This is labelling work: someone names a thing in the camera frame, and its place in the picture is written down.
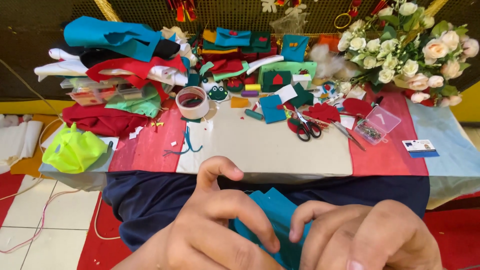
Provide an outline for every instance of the teal thread spool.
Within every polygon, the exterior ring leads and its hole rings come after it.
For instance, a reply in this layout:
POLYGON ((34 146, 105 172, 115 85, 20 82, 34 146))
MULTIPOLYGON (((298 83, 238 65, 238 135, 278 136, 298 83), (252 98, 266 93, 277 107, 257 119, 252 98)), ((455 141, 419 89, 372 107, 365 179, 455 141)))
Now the teal thread spool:
POLYGON ((245 114, 260 121, 264 119, 264 116, 261 113, 257 113, 256 111, 252 111, 251 109, 246 109, 245 114))

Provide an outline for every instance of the gold ring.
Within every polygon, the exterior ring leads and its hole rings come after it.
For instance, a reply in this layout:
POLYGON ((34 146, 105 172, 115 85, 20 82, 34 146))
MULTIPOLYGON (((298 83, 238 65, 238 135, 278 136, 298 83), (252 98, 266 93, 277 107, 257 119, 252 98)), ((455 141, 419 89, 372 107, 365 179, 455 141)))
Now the gold ring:
POLYGON ((335 18, 335 20, 333 21, 333 25, 334 25, 335 28, 337 28, 337 29, 343 29, 343 28, 347 27, 351 22, 352 22, 352 16, 350 16, 350 14, 348 14, 348 13, 342 13, 342 14, 340 14, 339 16, 337 16, 337 17, 335 18), (342 16, 347 16, 347 17, 348 17, 348 23, 347 23, 346 25, 344 25, 344 26, 337 26, 337 25, 336 25, 336 22, 337 22, 337 20, 338 20, 340 17, 342 17, 342 16))

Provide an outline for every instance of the id card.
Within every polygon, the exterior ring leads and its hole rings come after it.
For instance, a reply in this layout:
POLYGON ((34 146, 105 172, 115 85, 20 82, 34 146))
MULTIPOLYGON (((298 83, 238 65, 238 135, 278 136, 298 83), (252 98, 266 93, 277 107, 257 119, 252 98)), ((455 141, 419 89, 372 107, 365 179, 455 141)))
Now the id card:
POLYGON ((440 156, 430 140, 402 141, 412 158, 430 158, 440 156))

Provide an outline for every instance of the fingernail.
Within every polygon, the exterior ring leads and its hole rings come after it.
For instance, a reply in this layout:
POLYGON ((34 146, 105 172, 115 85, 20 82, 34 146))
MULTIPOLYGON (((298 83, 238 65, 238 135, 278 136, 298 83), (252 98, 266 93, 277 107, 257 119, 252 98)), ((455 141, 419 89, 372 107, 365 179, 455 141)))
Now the fingernail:
POLYGON ((363 265, 361 265, 359 262, 351 260, 348 263, 347 270, 363 270, 363 265))

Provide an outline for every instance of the neon yellow bag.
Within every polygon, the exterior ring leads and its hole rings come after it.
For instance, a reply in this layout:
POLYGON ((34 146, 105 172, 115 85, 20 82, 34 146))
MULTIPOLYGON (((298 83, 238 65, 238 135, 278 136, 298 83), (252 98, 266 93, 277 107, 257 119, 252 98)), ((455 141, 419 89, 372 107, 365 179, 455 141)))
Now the neon yellow bag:
POLYGON ((90 131, 80 133, 77 124, 64 125, 45 150, 42 161, 65 173, 81 173, 92 165, 108 145, 90 131))

